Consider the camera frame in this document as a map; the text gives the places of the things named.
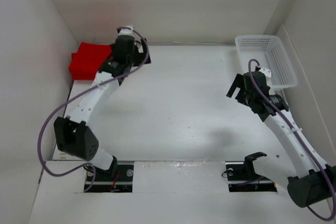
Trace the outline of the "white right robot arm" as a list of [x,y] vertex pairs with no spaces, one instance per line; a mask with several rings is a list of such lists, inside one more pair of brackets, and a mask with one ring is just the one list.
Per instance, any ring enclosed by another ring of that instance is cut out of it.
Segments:
[[237,74],[227,97],[233,97],[256,114],[276,137],[285,155],[257,151],[245,156],[237,175],[247,180],[266,177],[287,189],[300,208],[328,198],[335,201],[335,166],[323,159],[307,141],[294,122],[288,104],[277,94],[270,94],[267,75],[261,70]]

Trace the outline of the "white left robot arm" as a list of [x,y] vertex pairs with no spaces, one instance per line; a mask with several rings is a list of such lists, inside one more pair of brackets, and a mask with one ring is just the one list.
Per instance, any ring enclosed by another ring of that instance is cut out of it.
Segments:
[[131,68],[150,63],[146,39],[135,40],[132,35],[118,35],[111,45],[111,54],[98,68],[92,91],[63,118],[54,121],[57,148],[68,155],[93,165],[92,172],[109,179],[117,174],[117,158],[99,145],[90,125],[113,92],[121,85]]

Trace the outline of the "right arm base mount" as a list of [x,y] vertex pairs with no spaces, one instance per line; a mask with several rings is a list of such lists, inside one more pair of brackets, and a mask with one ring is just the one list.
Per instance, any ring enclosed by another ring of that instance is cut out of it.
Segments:
[[245,156],[243,161],[226,161],[222,177],[227,179],[230,193],[277,192],[276,184],[255,172],[253,162],[267,155],[256,152]]

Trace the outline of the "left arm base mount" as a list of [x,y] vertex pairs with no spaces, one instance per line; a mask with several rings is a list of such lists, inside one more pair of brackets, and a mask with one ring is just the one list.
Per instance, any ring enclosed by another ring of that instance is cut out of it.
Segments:
[[93,169],[84,167],[86,179],[84,183],[85,193],[131,193],[133,189],[134,162],[121,161],[110,174],[96,168],[96,176],[93,178]]

